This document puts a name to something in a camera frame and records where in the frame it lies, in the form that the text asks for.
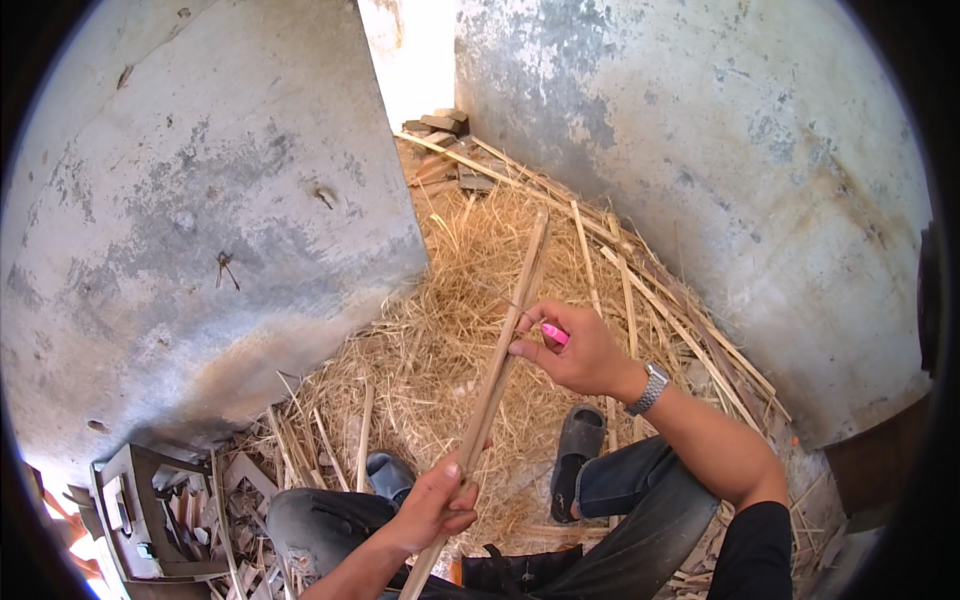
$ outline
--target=silver watch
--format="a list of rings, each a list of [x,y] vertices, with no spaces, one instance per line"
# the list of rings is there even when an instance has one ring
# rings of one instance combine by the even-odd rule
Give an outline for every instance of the silver watch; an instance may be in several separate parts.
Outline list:
[[[634,417],[647,412],[650,407],[654,405],[654,402],[657,401],[657,398],[660,397],[660,394],[663,393],[663,388],[666,387],[666,384],[670,383],[670,378],[667,377],[666,371],[655,363],[647,363],[647,374],[650,376],[647,378],[647,387],[643,389],[643,394],[639,400],[626,409],[627,412]]]

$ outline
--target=dark pants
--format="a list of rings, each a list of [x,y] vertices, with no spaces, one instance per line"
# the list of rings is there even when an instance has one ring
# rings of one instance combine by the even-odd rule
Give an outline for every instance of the dark pants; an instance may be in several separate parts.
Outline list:
[[[573,566],[527,587],[531,596],[651,598],[693,550],[718,504],[660,436],[589,461],[580,471],[577,501],[582,516],[626,516]],[[396,507],[379,496],[300,488],[274,497],[267,528],[277,552],[312,581],[395,514]],[[408,572],[405,565],[387,594],[403,587]],[[503,596],[431,576],[420,597]]]

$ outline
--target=black shirt sleeve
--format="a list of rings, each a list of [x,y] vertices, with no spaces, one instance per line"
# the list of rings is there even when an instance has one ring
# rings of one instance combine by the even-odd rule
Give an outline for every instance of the black shirt sleeve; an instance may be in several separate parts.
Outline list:
[[[733,518],[720,548],[709,600],[789,599],[790,514],[779,502],[759,502]]]

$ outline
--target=foot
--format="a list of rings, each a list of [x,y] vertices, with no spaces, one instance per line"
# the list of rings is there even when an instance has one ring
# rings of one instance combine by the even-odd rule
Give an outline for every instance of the foot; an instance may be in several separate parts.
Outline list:
[[[378,496],[399,508],[414,487],[417,476],[390,450],[376,450],[367,457],[367,481]]]
[[[580,518],[575,513],[577,477],[588,460],[600,456],[606,422],[597,408],[578,404],[567,414],[550,480],[550,515],[560,523]]]

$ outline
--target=pink lighter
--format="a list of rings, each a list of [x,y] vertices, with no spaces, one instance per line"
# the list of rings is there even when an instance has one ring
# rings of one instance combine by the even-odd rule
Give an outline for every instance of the pink lighter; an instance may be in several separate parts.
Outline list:
[[[566,343],[570,341],[570,336],[566,335],[566,333],[562,329],[559,329],[553,326],[552,324],[549,324],[549,323],[541,324],[540,331],[543,332],[543,335],[550,336],[551,338],[557,340],[564,346],[566,346]]]

